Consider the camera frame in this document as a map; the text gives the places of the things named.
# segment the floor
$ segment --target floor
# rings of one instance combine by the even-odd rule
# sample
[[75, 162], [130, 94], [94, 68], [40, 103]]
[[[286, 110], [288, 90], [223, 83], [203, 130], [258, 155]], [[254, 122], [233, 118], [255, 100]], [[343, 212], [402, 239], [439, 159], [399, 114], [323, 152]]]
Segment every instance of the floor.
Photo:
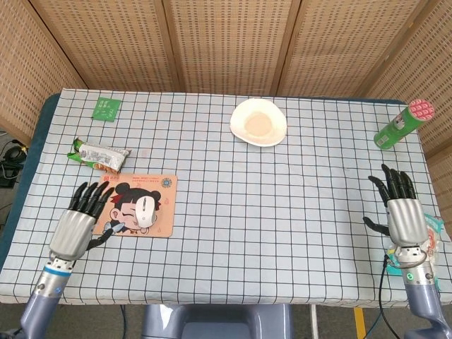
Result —
[[[0, 150], [11, 137], [0, 136]], [[0, 189], [0, 208], [13, 202], [18, 184], [14, 189]], [[0, 210], [0, 225], [8, 216], [10, 206]], [[0, 304], [0, 331], [19, 326], [24, 310], [23, 304]], [[446, 319], [452, 323], [452, 306], [444, 308]], [[318, 322], [320, 338], [356, 338], [356, 326], [353, 309], [339, 307], [318, 307]], [[369, 330], [378, 316], [378, 309], [365, 309], [364, 322]], [[128, 305], [126, 307], [127, 338], [140, 338], [144, 306]], [[414, 317], [408, 309], [388, 309], [386, 316], [395, 331], [402, 335], [409, 328], [427, 326], [426, 321]], [[293, 321], [296, 339], [311, 337], [309, 307], [307, 305], [293, 306]], [[52, 324], [47, 332], [48, 339], [56, 338], [121, 338], [123, 320], [118, 305], [112, 306], [66, 306], [59, 305]], [[371, 339], [390, 338], [391, 332], [382, 320], [369, 336]]]

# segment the green packet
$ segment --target green packet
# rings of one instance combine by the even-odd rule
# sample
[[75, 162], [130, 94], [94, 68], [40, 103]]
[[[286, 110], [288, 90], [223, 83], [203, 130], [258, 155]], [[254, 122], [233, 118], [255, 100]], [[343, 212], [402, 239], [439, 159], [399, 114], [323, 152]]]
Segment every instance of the green packet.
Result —
[[68, 153], [69, 159], [80, 162], [95, 170], [118, 174], [131, 150], [86, 143], [76, 138], [72, 143], [75, 152]]
[[119, 106], [121, 106], [121, 100], [99, 97], [94, 108], [93, 119], [113, 122], [116, 119]]

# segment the mouse pad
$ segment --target mouse pad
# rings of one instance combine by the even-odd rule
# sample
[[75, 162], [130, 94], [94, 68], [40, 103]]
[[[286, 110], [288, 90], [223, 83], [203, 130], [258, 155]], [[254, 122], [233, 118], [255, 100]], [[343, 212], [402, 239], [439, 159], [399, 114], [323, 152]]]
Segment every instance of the mouse pad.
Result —
[[[133, 237], [170, 237], [174, 220], [177, 177], [152, 174], [105, 174], [100, 183], [109, 181], [113, 194], [105, 204], [93, 234], [112, 228], [114, 235]], [[157, 220], [148, 228], [141, 228], [135, 216], [136, 202], [142, 196], [159, 196], [155, 214]]]

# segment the black cable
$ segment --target black cable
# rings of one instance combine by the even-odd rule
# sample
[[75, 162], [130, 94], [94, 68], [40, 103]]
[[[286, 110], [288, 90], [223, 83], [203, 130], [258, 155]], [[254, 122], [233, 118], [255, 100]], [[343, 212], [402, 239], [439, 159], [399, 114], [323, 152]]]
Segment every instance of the black cable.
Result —
[[381, 313], [379, 313], [379, 316], [376, 317], [374, 323], [372, 324], [372, 326], [370, 326], [370, 329], [367, 331], [367, 333], [363, 337], [363, 339], [366, 339], [369, 337], [369, 334], [374, 330], [375, 326], [379, 323], [380, 318], [381, 318]]
[[394, 331], [394, 329], [392, 328], [392, 326], [389, 324], [388, 319], [386, 319], [386, 316], [384, 315], [384, 310], [383, 310], [383, 304], [381, 303], [381, 290], [383, 288], [383, 278], [384, 278], [384, 273], [386, 272], [386, 266], [388, 265], [388, 260], [389, 257], [387, 254], [385, 254], [384, 256], [384, 262], [383, 262], [383, 270], [381, 271], [381, 277], [380, 277], [380, 286], [379, 286], [379, 307], [380, 307], [380, 313], [381, 316], [383, 317], [384, 322], [386, 323], [386, 325], [388, 326], [389, 330], [391, 330], [391, 332], [394, 334], [394, 336], [397, 339], [400, 339], [400, 337], [397, 335], [397, 333]]
[[7, 207], [9, 207], [9, 206], [11, 206], [12, 205], [12, 203], [9, 203], [8, 205], [5, 205], [5, 206], [3, 206], [3, 207], [0, 207], [0, 210], [3, 210], [4, 208], [7, 208]]
[[23, 152], [20, 146], [13, 146], [6, 150], [4, 159], [7, 162], [12, 162], [14, 164], [20, 164], [27, 158], [25, 152]]
[[12, 333], [0, 332], [0, 339], [14, 339], [22, 331], [22, 328], [18, 328]]
[[8, 141], [7, 143], [5, 143], [5, 144], [3, 145], [3, 148], [1, 149], [1, 152], [0, 152], [0, 156], [3, 154], [3, 151], [5, 150], [6, 145], [8, 145], [9, 143], [12, 143], [12, 142], [13, 142], [13, 141], [10, 140], [10, 141]]
[[121, 309], [122, 313], [122, 339], [126, 339], [126, 333], [127, 333], [127, 318], [126, 318], [126, 305], [119, 305], [119, 308]]

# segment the black robot finger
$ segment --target black robot finger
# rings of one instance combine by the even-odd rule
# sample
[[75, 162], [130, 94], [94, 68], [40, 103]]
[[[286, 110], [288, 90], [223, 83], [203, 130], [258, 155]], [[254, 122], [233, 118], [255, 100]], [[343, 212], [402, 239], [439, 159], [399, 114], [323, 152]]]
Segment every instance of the black robot finger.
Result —
[[368, 217], [363, 217], [362, 219], [364, 221], [364, 224], [371, 230], [381, 233], [383, 235], [389, 236], [389, 228], [387, 226], [376, 224], [375, 222], [370, 220]]
[[91, 193], [96, 189], [96, 187], [97, 182], [88, 187], [88, 189], [83, 194], [82, 199], [80, 199], [80, 202], [77, 205], [77, 210], [79, 210], [80, 212], [85, 210], [85, 207], [88, 204], [88, 201], [90, 200]]
[[415, 186], [412, 184], [411, 178], [405, 172], [400, 172], [400, 176], [407, 192], [407, 198], [416, 199]]
[[389, 196], [391, 197], [391, 199], [399, 198], [397, 183], [394, 179], [392, 171], [385, 164], [381, 164], [381, 169], [383, 170], [384, 175], [386, 176], [386, 183], [388, 185]]
[[83, 190], [88, 185], [87, 182], [84, 182], [80, 185], [80, 187], [77, 188], [76, 192], [73, 194], [71, 202], [69, 203], [69, 210], [76, 210], [78, 205], [78, 200], [80, 199]]
[[114, 188], [110, 187], [99, 199], [99, 201], [95, 204], [93, 211], [90, 213], [92, 217], [94, 217], [95, 219], [98, 219], [100, 217], [100, 213], [102, 213], [105, 203], [107, 202], [108, 198], [112, 195], [113, 191]]
[[403, 186], [402, 178], [400, 177], [399, 172], [397, 172], [395, 169], [392, 169], [391, 173], [393, 175], [395, 183], [397, 184], [397, 192], [399, 198], [406, 198], [407, 192], [405, 191], [405, 187]]
[[104, 191], [105, 187], [108, 186], [108, 183], [109, 182], [103, 182], [99, 187], [97, 187], [97, 189], [95, 190], [89, 203], [87, 204], [85, 210], [83, 210], [82, 212], [90, 214], [90, 212], [93, 210], [96, 203], [99, 201], [99, 197], [102, 194], [102, 192]]
[[388, 201], [391, 199], [391, 196], [389, 195], [388, 188], [385, 186], [385, 184], [377, 177], [369, 176], [369, 180], [374, 183], [374, 185], [379, 189], [381, 200], [383, 200], [383, 203], [386, 207], [388, 207]]
[[93, 249], [95, 247], [102, 245], [104, 242], [106, 242], [112, 236], [112, 234], [113, 234], [113, 229], [109, 228], [108, 230], [105, 231], [104, 234], [102, 234], [97, 239], [90, 240], [90, 242], [88, 242], [88, 248], [86, 250], [89, 251], [90, 249]]

